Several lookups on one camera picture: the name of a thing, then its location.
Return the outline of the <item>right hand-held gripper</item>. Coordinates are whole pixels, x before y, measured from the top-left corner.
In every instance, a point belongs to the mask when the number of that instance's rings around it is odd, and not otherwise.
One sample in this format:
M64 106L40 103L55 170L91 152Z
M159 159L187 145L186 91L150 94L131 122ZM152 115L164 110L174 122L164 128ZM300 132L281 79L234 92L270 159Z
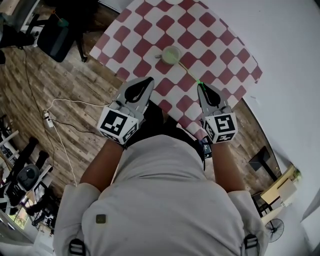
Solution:
M197 94L202 109L202 127L210 141L213 144L232 141L238 133L238 125L224 93L212 84L199 83Z

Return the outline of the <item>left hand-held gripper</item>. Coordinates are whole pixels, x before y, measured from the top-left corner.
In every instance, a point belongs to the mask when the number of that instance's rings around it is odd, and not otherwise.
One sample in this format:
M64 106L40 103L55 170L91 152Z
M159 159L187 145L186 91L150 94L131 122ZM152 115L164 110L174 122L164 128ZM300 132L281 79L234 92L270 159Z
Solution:
M103 108L97 124L102 136L124 146L145 120L144 113L154 86L155 81L150 76L122 84L119 94L124 96L124 102L128 104L113 101L111 106Z

